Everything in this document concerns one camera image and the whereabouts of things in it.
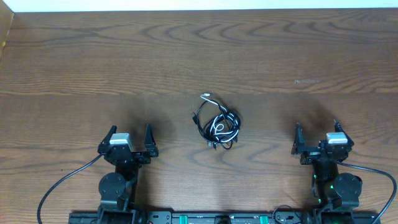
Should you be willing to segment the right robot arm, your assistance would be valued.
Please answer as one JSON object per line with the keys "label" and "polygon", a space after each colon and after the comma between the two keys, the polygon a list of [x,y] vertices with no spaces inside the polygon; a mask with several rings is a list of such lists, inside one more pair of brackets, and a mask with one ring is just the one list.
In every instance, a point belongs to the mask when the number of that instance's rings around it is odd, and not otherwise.
{"label": "right robot arm", "polygon": [[312,190],[319,202],[317,208],[303,213],[302,223],[354,223],[353,209],[359,206],[363,182],[338,171],[338,163],[348,158],[354,142],[339,122],[334,126],[317,147],[305,144],[300,123],[295,127],[291,154],[300,156],[301,165],[313,167]]}

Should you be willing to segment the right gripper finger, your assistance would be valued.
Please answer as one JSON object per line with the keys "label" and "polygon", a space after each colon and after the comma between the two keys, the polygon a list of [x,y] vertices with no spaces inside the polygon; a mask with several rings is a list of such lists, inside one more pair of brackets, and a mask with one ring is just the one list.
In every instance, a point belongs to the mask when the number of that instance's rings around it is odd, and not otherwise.
{"label": "right gripper finger", "polygon": [[352,143],[352,139],[348,136],[348,134],[346,134],[344,129],[341,127],[341,124],[335,119],[334,119],[334,129],[336,133],[343,133],[345,135],[348,144]]}
{"label": "right gripper finger", "polygon": [[302,154],[304,148],[305,148],[305,142],[302,133],[302,125],[300,123],[296,123],[295,137],[294,137],[294,143],[292,146],[291,154],[292,155]]}

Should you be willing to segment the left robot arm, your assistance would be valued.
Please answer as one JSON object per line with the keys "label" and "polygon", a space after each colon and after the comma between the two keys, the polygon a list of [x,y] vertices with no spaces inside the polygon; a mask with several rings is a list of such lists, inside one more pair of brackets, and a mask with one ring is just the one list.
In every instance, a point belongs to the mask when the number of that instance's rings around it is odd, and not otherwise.
{"label": "left robot arm", "polygon": [[152,127],[146,126],[144,151],[134,151],[130,134],[116,130],[117,127],[112,126],[98,146],[98,154],[115,166],[115,171],[99,182],[98,223],[147,223],[146,212],[136,207],[135,194],[139,169],[159,156]]}

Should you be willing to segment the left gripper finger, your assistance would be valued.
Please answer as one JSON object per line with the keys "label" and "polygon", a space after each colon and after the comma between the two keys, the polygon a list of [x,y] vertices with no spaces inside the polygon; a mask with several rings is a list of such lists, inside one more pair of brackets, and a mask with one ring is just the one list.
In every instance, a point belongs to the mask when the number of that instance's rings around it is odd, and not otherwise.
{"label": "left gripper finger", "polygon": [[144,146],[146,147],[147,152],[157,152],[157,145],[152,134],[152,126],[149,123],[146,126]]}
{"label": "left gripper finger", "polygon": [[113,125],[104,139],[98,145],[98,153],[99,154],[106,154],[111,149],[110,140],[113,134],[116,133],[117,126]]}

